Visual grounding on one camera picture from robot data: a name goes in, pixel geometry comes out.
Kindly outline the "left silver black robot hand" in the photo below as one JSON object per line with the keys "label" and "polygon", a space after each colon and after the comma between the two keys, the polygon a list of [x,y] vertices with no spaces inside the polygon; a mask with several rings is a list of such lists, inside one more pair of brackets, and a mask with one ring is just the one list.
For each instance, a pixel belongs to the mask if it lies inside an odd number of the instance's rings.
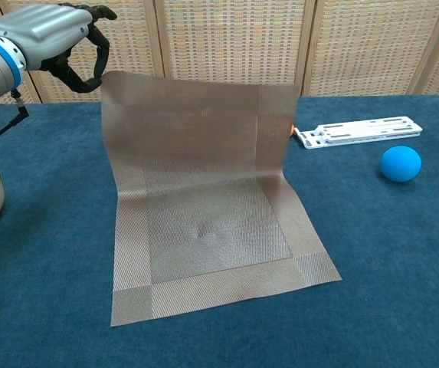
{"label": "left silver black robot hand", "polygon": [[[32,4],[0,17],[0,36],[21,49],[28,71],[47,71],[78,94],[101,85],[110,43],[96,26],[117,14],[105,5]],[[69,65],[73,47],[87,38],[97,47],[93,76],[82,80]]]}

